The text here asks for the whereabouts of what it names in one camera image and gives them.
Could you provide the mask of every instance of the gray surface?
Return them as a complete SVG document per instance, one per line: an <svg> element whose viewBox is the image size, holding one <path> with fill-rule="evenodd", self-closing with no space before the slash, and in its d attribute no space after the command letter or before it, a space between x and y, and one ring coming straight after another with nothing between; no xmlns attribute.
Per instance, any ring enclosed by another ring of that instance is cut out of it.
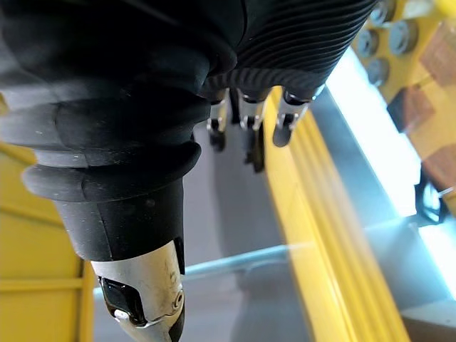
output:
<svg viewBox="0 0 456 342"><path fill-rule="evenodd" d="M185 177L187 265L282 244L264 174L243 165L239 130L228 124L227 147L215 154L204 124L195 129L202 156ZM309 338L289 266L270 264L185 283L182 342L299 341ZM130 339L102 301L95 303L95 342Z"/></svg>

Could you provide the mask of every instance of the yellow panel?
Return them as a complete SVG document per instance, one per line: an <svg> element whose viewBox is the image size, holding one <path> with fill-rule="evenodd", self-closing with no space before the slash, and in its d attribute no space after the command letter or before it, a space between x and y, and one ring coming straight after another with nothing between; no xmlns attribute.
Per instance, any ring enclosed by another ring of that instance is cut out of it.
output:
<svg viewBox="0 0 456 342"><path fill-rule="evenodd" d="M0 292L0 341L78 341L78 291Z"/></svg>
<svg viewBox="0 0 456 342"><path fill-rule="evenodd" d="M288 147L273 145L279 94L266 108L266 173L316 341L409 341L311 113Z"/></svg>
<svg viewBox="0 0 456 342"><path fill-rule="evenodd" d="M395 11L393 21L399 21L403 17L403 10L406 1L398 1L398 7ZM386 103L390 103L399 90L404 86L411 86L416 83L423 82L430 78L429 73L423 68L420 62L420 56L425 50L429 40L432 38L439 22L442 20L442 14L438 10L434 10L427 16L414 18L418 24L419 44L415 47L412 53L406 53L400 56L393 55L388 46L389 25L386 24L381 28L375 27L378 37L378 52L370 58L360 58L364 67L375 58L387 58L390 64L390 73L387 81L379 88ZM353 46L356 51L358 38L355 38Z"/></svg>
<svg viewBox="0 0 456 342"><path fill-rule="evenodd" d="M6 213L0 226L2 279L80 276L81 261L64 229Z"/></svg>
<svg viewBox="0 0 456 342"><path fill-rule="evenodd" d="M437 0L437 5L443 13L449 16L456 16L455 0Z"/></svg>
<svg viewBox="0 0 456 342"><path fill-rule="evenodd" d="M0 209L62 226L52 201L31 194L22 184L27 165L0 152Z"/></svg>

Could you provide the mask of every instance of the black rubber cover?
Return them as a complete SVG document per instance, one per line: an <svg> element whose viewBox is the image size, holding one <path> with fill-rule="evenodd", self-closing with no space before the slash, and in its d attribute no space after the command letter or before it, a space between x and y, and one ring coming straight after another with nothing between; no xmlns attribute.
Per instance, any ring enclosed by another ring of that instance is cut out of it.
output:
<svg viewBox="0 0 456 342"><path fill-rule="evenodd" d="M274 128L274 134L272 135L272 142L277 147L285 147L288 145L291 139L291 131L288 127Z"/></svg>
<svg viewBox="0 0 456 342"><path fill-rule="evenodd" d="M241 0L0 3L0 138L36 151L24 174L54 200L84 259L136 257L174 240L184 272L182 176L208 74L234 67Z"/></svg>
<svg viewBox="0 0 456 342"><path fill-rule="evenodd" d="M325 83L377 0L246 0L246 34L233 71L204 91L283 86L310 99Z"/></svg>

